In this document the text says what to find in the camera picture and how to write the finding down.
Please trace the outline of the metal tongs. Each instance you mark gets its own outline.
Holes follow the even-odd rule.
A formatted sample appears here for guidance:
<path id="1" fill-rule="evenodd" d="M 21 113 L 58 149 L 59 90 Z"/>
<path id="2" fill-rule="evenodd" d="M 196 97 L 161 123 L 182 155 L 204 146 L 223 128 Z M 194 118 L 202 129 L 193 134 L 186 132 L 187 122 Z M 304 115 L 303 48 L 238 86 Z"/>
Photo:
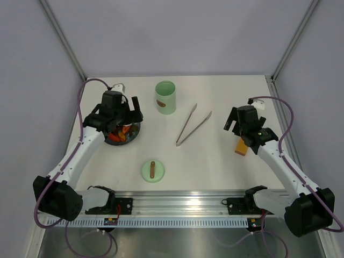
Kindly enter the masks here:
<path id="1" fill-rule="evenodd" d="M 185 143 L 193 134 L 195 134 L 201 126 L 203 126 L 212 116 L 212 111 L 205 113 L 202 118 L 194 120 L 195 113 L 197 113 L 198 104 L 195 103 L 188 113 L 184 124 L 176 138 L 175 146 L 179 147 Z"/>

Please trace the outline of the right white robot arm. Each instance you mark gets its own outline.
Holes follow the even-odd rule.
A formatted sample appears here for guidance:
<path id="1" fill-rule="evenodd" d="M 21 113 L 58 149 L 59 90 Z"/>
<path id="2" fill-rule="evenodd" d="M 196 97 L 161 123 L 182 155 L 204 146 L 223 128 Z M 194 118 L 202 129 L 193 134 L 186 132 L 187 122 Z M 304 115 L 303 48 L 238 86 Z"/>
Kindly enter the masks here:
<path id="1" fill-rule="evenodd" d="M 266 187 L 250 189 L 252 195 L 244 199 L 250 213 L 260 209 L 282 218 L 291 233 L 297 237 L 331 226 L 334 211 L 334 193 L 321 189 L 310 180 L 279 147 L 278 136 L 264 127 L 264 117 L 259 117 L 252 105 L 233 107 L 224 129 L 239 136 L 277 176 L 288 193 L 282 197 Z"/>

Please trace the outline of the green cylindrical lunch container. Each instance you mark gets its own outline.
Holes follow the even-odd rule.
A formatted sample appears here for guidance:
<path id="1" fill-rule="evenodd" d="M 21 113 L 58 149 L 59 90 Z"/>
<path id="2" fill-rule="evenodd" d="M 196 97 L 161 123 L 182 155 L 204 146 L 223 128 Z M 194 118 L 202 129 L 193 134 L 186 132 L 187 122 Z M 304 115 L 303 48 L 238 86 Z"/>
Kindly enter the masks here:
<path id="1" fill-rule="evenodd" d="M 157 110 L 163 115 L 176 111 L 176 86 L 171 81 L 161 81 L 155 87 Z"/>

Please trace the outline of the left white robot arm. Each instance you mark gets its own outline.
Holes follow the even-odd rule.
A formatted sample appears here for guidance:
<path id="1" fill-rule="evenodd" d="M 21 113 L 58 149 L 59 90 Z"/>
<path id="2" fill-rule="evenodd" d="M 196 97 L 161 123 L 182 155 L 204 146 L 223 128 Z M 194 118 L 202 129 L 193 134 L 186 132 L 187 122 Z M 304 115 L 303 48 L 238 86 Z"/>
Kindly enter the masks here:
<path id="1" fill-rule="evenodd" d="M 114 190 L 102 186 L 84 191 L 75 188 L 94 152 L 105 142 L 114 143 L 110 137 L 117 129 L 143 121 L 138 98 L 134 96 L 131 100 L 133 110 L 120 91 L 103 93 L 101 102 L 82 119 L 81 135 L 75 145 L 47 176 L 37 176 L 34 180 L 36 212 L 73 221 L 82 211 L 95 214 L 117 211 Z"/>

